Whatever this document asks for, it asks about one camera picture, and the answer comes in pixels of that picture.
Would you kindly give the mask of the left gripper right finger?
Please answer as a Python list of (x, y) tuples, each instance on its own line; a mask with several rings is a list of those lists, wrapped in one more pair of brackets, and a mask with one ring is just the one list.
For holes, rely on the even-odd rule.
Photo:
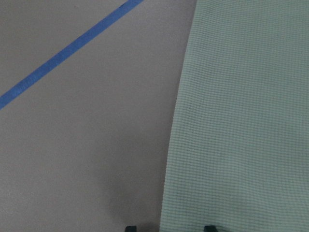
[(217, 228), (215, 225), (205, 225), (204, 232), (217, 232)]

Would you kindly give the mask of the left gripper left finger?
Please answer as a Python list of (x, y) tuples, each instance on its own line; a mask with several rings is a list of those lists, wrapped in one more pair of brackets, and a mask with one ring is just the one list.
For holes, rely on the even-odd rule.
[(137, 226), (126, 226), (125, 232), (137, 232)]

